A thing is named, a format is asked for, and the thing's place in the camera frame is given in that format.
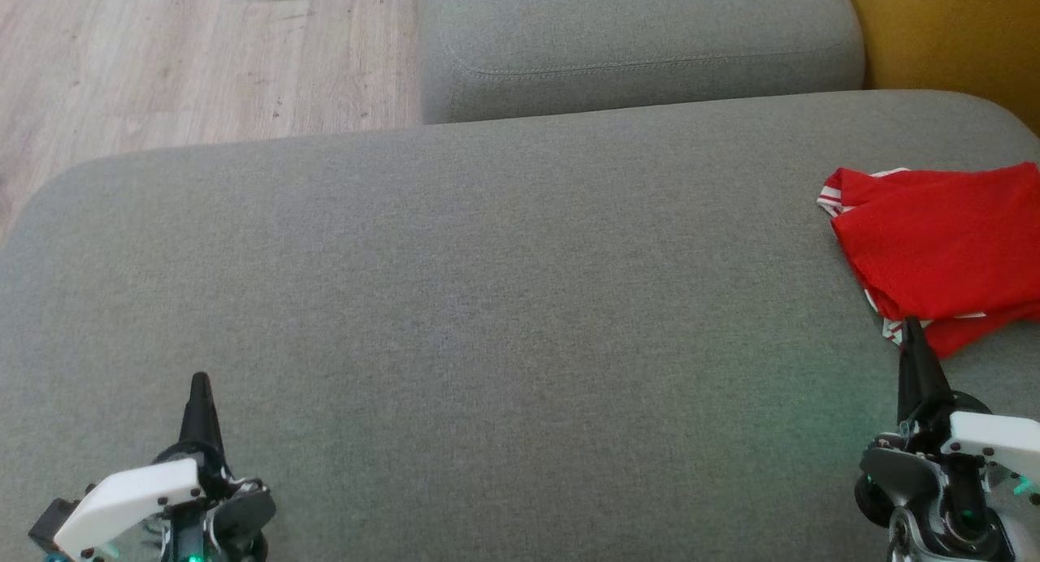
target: gray upholstered surface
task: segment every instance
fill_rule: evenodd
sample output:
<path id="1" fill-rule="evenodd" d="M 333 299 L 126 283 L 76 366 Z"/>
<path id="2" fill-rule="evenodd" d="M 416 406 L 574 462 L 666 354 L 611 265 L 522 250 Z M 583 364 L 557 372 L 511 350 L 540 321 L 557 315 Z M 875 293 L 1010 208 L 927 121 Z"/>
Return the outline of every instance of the gray upholstered surface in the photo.
<path id="1" fill-rule="evenodd" d="M 0 537 L 32 559 L 206 369 L 277 561 L 880 560 L 851 490 L 896 353 L 815 193 L 1037 158 L 990 103 L 861 92 L 83 164 L 0 251 Z M 1038 352 L 950 377 L 1040 417 Z"/>
<path id="2" fill-rule="evenodd" d="M 849 0 L 419 0 L 426 123 L 858 88 Z"/>

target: folded red shirt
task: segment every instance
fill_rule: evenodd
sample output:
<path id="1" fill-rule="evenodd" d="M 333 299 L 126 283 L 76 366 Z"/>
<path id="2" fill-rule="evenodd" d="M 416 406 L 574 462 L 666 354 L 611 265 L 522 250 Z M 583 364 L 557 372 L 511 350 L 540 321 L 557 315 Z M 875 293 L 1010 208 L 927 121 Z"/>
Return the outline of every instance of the folded red shirt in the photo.
<path id="1" fill-rule="evenodd" d="M 921 318 L 940 357 L 1011 321 L 1040 321 L 1040 170 L 838 169 L 816 201 L 846 258 L 902 342 Z"/>

